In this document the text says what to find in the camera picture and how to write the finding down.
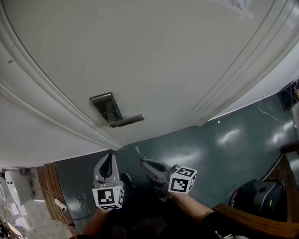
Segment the floor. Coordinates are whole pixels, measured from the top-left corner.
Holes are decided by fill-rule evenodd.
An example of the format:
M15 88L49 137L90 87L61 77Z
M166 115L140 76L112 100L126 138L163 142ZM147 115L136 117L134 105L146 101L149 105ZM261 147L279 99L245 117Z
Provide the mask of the floor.
M38 181L35 168L29 170L29 176ZM0 181L7 195L5 201L0 198L2 222L10 223L28 239L66 239L72 236L65 225L51 219L41 188L35 182L32 181L33 200L18 207L8 191L5 180L0 178Z
M128 145L115 153L119 172L128 172L133 184L145 186L135 146L148 159L196 169L190 195L214 207L225 202L236 188L261 178L279 156L281 145L298 140L291 111L283 111L276 95L264 99L260 108L285 121L281 123L258 110L259 102L210 121L154 139ZM58 178L70 214L81 218L94 213L93 168L107 152L56 163ZM81 232L89 217L75 220Z

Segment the green floor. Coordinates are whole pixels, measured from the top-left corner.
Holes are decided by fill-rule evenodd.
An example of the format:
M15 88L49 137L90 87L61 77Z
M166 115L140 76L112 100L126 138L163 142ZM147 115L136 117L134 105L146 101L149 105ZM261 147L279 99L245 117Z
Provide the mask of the green floor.
M276 95L264 99L261 109L293 123L291 111L283 111ZM190 127L127 145L115 156L119 173L129 173L136 186L146 185L147 181L140 170L135 146L148 159L196 169L196 182L190 195L214 207L227 201L242 184L261 178L279 156L279 147L297 140L294 126L261 113L258 103L255 103L201 127ZM60 185L74 218L96 209L91 192L93 167L103 154L100 152L56 163ZM85 223L86 220L75 221L79 231Z

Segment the shoe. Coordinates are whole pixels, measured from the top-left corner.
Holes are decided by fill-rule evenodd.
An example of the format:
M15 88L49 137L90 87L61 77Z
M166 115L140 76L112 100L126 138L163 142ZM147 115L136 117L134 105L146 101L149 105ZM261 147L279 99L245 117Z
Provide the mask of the shoe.
M121 173L120 179L123 182L124 187L133 186L135 188L135 186L132 184L132 179L129 176L129 174L127 174L127 173Z

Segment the wall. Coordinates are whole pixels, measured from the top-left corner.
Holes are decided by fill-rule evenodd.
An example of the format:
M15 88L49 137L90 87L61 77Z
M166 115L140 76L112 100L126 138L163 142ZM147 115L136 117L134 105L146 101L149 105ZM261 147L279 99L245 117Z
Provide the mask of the wall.
M285 56L285 58L260 82L229 107L221 111L212 119L236 111L265 97L279 92L288 83L299 78L299 42Z
M107 148L45 121L0 93L0 168L32 167Z

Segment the metal door handle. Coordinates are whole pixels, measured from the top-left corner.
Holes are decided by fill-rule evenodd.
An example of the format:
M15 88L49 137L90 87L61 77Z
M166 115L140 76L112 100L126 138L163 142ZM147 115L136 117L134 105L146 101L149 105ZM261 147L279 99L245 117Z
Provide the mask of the metal door handle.
M121 127L144 120L143 114L123 119L111 92L90 98L92 104L112 127Z

